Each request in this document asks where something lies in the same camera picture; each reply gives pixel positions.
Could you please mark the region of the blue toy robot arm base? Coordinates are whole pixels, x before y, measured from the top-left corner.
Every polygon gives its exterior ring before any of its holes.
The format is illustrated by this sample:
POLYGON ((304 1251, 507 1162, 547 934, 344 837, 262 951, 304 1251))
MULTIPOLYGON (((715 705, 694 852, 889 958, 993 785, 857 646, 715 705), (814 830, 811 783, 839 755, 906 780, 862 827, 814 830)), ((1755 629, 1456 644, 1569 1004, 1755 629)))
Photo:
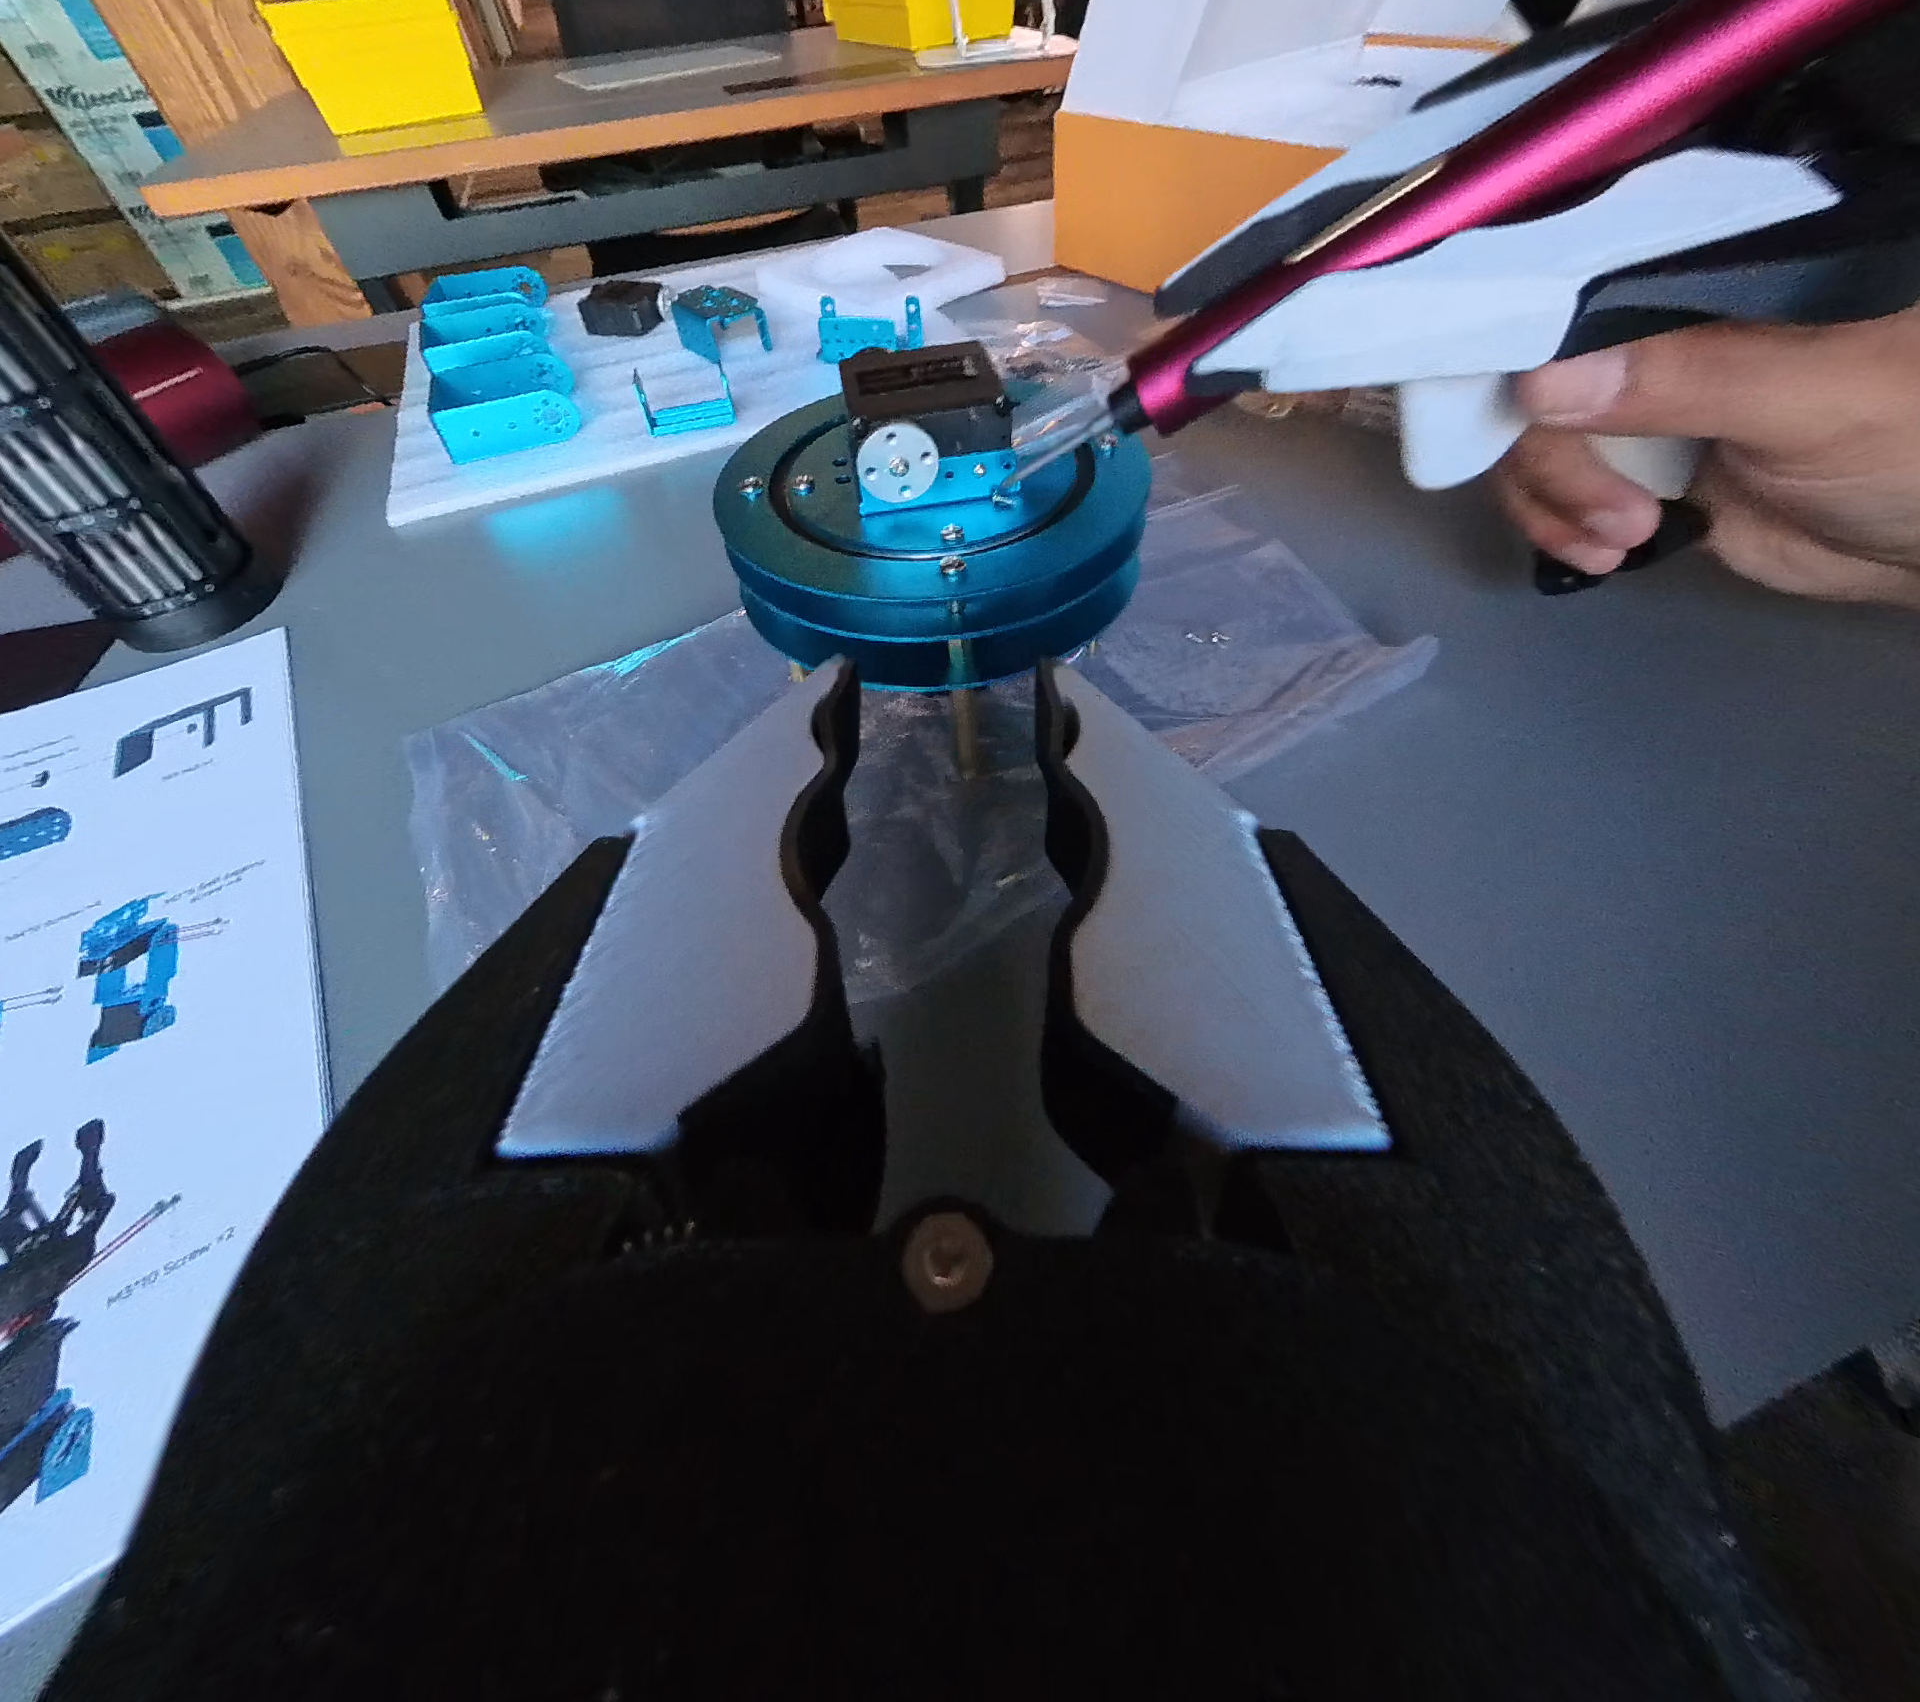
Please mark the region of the blue toy robot arm base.
POLYGON ((1140 585, 1152 471, 1113 429, 1039 467, 1114 365, 979 340, 867 349, 732 453, 715 522, 749 622, 867 688, 970 692, 1104 635, 1140 585))

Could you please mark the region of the large clear plastic bag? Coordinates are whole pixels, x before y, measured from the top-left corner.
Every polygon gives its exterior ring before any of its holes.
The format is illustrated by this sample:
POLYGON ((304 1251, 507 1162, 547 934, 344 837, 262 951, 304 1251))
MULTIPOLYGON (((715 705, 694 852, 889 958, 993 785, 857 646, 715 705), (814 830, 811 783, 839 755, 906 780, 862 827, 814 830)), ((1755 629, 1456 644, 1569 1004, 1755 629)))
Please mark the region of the large clear plastic bag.
MULTIPOLYGON (((653 812, 791 687, 789 662, 732 613, 409 736, 434 989, 452 986, 593 841, 653 812)), ((946 696, 861 696, 850 852, 826 900, 855 1004, 929 985, 1060 903, 1034 685, 981 688, 972 713, 965 774, 946 696)))

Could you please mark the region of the dark red case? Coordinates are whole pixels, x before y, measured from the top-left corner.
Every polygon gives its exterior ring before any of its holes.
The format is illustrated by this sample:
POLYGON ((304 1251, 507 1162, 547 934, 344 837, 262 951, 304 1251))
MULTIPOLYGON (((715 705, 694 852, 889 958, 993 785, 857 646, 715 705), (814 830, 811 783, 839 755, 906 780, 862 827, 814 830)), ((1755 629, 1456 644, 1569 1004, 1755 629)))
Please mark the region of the dark red case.
POLYGON ((61 311, 180 464, 208 467, 262 436, 239 373, 152 298, 117 290, 61 311))

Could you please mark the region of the small clear screw bags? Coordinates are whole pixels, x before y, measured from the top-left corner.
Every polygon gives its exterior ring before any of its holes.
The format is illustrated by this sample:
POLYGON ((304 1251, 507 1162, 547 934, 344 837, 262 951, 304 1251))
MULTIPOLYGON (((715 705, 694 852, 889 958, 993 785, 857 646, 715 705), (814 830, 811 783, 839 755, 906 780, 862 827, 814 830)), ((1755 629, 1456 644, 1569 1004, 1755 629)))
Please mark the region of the small clear screw bags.
POLYGON ((945 305, 943 318, 981 342, 1018 400, 1114 389, 1150 331, 1150 300, 1091 275, 1023 275, 945 305))

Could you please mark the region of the person's right hand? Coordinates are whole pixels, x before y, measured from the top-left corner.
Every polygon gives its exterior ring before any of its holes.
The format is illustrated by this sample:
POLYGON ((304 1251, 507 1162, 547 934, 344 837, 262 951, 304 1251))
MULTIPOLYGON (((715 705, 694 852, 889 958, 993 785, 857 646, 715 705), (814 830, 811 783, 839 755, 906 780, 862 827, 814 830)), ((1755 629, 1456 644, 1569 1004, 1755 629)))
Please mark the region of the person's right hand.
POLYGON ((1791 597, 1918 607, 1918 311, 1697 325, 1527 371, 1492 471, 1541 552, 1616 572, 1662 506, 1600 441, 1698 443, 1693 501, 1732 574, 1791 597))

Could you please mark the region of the white keyboard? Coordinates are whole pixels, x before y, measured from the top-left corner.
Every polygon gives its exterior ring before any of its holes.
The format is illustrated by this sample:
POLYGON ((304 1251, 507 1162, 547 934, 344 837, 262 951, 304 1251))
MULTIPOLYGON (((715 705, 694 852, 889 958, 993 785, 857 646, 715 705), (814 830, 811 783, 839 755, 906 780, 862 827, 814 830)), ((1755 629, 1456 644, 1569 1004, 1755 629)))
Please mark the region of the white keyboard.
POLYGON ((781 60, 781 49, 767 49, 753 41, 712 41, 625 57, 569 58, 554 81, 596 96, 679 81, 706 81, 744 68, 777 66, 781 60))

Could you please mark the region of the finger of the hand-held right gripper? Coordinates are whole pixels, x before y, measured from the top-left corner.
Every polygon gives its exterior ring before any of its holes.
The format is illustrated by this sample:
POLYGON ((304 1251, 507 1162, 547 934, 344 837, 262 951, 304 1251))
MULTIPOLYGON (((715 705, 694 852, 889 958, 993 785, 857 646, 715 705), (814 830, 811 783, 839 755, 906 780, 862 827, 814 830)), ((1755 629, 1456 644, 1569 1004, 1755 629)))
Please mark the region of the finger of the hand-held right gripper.
POLYGON ((1320 277, 1212 347, 1196 373, 1303 394, 1531 371, 1555 356, 1594 279, 1824 213, 1840 197, 1806 160, 1686 148, 1555 215, 1320 277))
POLYGON ((1310 179, 1284 190, 1256 216, 1166 279, 1154 293, 1160 318, 1184 318, 1298 250, 1340 216, 1392 182, 1565 81, 1575 68, 1651 26, 1683 0, 1637 0, 1600 11, 1480 62, 1429 91, 1402 117, 1371 134, 1310 179))

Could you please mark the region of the red electric screwdriver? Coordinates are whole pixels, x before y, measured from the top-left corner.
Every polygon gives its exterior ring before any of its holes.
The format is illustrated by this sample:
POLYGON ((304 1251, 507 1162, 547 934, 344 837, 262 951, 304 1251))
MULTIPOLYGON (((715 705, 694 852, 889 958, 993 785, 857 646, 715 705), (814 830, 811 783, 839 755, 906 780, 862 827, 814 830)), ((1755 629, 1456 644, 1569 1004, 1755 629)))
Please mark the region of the red electric screwdriver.
MULTIPOLYGON (((1041 449, 1037 467, 1104 433, 1182 430, 1233 389, 1261 387, 1252 374, 1202 377, 1198 360, 1310 282, 1587 202, 1633 168, 1675 154, 1721 111, 1907 2, 1680 0, 1211 307, 1175 318, 1131 356, 1098 408, 1080 410, 1041 449)), ((1511 392, 1515 374, 1392 382, 1402 390, 1402 467, 1416 488, 1463 487, 1519 443, 1525 416, 1511 392)))

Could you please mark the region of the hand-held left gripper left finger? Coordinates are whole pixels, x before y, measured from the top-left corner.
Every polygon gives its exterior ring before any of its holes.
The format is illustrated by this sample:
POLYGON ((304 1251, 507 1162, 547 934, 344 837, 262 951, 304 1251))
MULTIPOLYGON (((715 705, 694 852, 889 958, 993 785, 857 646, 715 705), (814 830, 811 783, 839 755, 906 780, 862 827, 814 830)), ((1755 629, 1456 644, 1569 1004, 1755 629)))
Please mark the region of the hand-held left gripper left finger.
POLYGON ((858 679, 834 658, 642 814, 501 1162, 648 1166, 696 1231, 874 1226, 885 1082, 824 908, 858 745, 858 679))

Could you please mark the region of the white foam tray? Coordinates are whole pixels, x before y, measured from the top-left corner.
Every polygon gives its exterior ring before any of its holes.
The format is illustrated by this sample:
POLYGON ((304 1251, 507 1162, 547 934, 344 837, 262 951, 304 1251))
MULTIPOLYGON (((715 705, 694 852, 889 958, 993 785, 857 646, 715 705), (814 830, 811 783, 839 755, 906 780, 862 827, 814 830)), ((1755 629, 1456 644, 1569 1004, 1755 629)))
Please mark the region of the white foam tray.
MULTIPOLYGON (((663 282, 672 293, 702 285, 728 287, 756 296, 756 258, 724 258, 672 270, 663 282)), ((706 435, 653 439, 634 394, 632 377, 642 365, 710 365, 680 347, 675 322, 663 322, 645 338, 588 337, 578 318, 585 285, 552 288, 544 305, 547 347, 573 371, 575 398, 587 418, 569 443, 512 453, 471 467, 456 467, 429 416, 429 371, 420 347, 420 312, 406 335, 406 354, 387 522, 392 528, 466 514, 492 504, 575 491, 637 471, 688 461, 708 449, 734 449, 755 430, 808 400, 829 394, 829 371, 819 360, 814 322, 771 322, 773 353, 759 345, 750 322, 723 337, 723 367, 730 378, 738 422, 706 435)))

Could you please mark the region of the small blue bracket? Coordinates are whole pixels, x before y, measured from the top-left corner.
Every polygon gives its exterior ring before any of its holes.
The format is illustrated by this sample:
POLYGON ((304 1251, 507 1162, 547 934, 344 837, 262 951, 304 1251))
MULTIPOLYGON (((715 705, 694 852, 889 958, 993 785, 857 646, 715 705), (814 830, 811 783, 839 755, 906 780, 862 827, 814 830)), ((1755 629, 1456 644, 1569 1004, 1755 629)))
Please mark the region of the small blue bracket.
POLYGON ((865 353, 918 351, 925 342, 925 312, 917 294, 903 298, 903 322, 892 317, 844 317, 836 298, 821 298, 819 360, 824 365, 844 365, 865 353))

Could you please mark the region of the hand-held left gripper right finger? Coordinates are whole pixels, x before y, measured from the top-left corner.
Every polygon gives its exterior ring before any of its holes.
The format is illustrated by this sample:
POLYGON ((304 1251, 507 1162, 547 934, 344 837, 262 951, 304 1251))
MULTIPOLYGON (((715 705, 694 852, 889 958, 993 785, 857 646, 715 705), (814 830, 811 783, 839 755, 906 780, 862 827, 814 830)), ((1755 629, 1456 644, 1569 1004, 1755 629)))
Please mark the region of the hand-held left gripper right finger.
POLYGON ((1266 1174, 1372 1173, 1395 1137, 1259 821, 1064 662, 1034 683, 1068 900, 1041 1036, 1093 1237, 1283 1237, 1266 1174))

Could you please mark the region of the black screwdriver bit holder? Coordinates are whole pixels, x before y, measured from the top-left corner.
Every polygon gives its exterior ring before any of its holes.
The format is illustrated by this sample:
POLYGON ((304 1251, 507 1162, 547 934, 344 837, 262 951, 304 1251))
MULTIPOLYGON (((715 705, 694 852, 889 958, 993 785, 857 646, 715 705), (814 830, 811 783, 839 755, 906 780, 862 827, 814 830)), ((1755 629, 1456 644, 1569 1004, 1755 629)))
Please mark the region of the black screwdriver bit holder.
POLYGON ((130 649, 220 641, 269 611, 274 571, 3 242, 3 517, 10 539, 130 649))

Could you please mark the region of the large yellow bin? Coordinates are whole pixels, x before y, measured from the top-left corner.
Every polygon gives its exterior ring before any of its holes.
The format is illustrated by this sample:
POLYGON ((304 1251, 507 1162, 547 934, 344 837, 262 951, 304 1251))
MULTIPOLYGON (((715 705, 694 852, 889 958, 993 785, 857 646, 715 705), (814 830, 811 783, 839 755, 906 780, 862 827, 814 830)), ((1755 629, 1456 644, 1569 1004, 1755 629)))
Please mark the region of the large yellow bin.
POLYGON ((256 0, 255 9, 336 138, 485 111, 452 0, 256 0))

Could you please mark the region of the blue U-shaped bracket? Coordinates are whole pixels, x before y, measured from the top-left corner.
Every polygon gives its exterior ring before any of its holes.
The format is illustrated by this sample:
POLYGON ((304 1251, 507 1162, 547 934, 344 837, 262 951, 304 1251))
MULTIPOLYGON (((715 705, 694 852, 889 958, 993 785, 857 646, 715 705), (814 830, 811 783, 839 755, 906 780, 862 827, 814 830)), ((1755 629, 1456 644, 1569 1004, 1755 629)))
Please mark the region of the blue U-shaped bracket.
POLYGON ((771 322, 759 298, 730 285, 705 282, 679 290, 669 309, 680 347, 710 365, 723 363, 723 338, 737 325, 753 325, 765 353, 774 349, 771 322))

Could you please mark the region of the wooden table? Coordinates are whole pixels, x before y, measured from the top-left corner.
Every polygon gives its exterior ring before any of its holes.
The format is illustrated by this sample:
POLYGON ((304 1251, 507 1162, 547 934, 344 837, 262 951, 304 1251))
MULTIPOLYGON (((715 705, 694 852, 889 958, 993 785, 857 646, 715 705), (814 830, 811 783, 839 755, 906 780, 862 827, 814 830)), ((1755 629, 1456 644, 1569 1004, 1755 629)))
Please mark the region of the wooden table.
POLYGON ((943 190, 979 210, 1006 98, 1062 93, 1077 45, 922 66, 826 29, 765 34, 756 65, 588 87, 617 58, 492 72, 466 120, 336 136, 301 91, 161 167, 162 218, 306 202, 372 285, 516 253, 590 249, 819 205, 943 190))

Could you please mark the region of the printed instruction sheet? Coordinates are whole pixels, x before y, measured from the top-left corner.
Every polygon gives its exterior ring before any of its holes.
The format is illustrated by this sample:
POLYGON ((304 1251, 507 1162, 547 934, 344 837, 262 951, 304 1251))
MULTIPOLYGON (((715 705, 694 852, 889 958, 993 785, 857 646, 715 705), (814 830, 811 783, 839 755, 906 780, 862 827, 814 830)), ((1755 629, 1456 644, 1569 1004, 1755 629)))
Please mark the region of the printed instruction sheet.
POLYGON ((125 1548, 324 1133, 283 630, 5 715, 3 1623, 125 1548))

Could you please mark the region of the printed window sign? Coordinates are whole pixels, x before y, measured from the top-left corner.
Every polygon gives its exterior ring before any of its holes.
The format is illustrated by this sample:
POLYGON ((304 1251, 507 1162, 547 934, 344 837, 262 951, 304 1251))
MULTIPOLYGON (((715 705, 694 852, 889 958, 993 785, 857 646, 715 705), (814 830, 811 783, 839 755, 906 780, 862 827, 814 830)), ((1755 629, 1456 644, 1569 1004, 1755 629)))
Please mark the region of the printed window sign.
POLYGON ((159 298, 212 303, 270 285, 222 216, 159 216, 145 198, 155 173, 185 153, 95 0, 3 0, 5 55, 151 254, 159 298))

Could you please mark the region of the grey desk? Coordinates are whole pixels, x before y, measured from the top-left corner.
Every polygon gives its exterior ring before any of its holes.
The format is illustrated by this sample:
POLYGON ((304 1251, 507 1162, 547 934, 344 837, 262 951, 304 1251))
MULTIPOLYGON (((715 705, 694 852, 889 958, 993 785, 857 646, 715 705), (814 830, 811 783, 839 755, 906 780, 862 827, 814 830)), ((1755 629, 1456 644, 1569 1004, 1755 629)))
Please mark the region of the grey desk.
MULTIPOLYGON (((387 522, 395 418, 278 429, 205 480, 287 567, 339 1101, 437 1001, 405 740, 738 604, 723 450, 387 522)), ((1235 785, 1553 1102, 1716 1422, 1917 1317, 1917 621, 1700 550, 1541 599, 1482 488, 1392 441, 1222 410, 1171 444, 1426 674, 1235 785)))

